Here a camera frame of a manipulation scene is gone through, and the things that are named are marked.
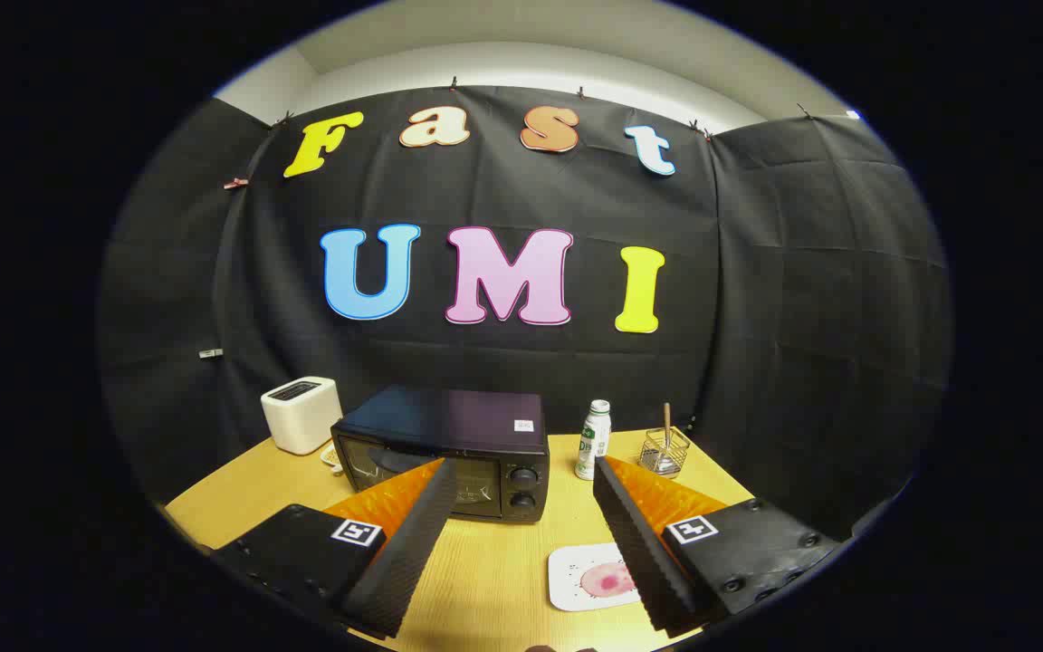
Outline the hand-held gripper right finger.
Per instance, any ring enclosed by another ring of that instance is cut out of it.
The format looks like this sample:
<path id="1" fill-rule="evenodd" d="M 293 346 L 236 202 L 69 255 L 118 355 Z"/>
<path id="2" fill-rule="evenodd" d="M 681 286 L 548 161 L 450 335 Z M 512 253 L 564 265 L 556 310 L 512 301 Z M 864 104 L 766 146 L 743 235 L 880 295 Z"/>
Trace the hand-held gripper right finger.
<path id="1" fill-rule="evenodd" d="M 754 610 L 839 542 L 757 498 L 727 504 L 605 455 L 593 498 L 655 630 L 670 637 Z"/>

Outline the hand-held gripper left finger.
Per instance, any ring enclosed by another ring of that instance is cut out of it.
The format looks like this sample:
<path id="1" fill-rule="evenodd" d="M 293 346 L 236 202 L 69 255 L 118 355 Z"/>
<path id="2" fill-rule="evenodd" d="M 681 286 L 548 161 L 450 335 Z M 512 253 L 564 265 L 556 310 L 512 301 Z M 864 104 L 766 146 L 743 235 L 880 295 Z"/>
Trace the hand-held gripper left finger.
<path id="1" fill-rule="evenodd" d="M 393 638 L 455 496 L 456 461 L 436 458 L 328 509 L 291 503 L 211 560 L 311 622 Z"/>

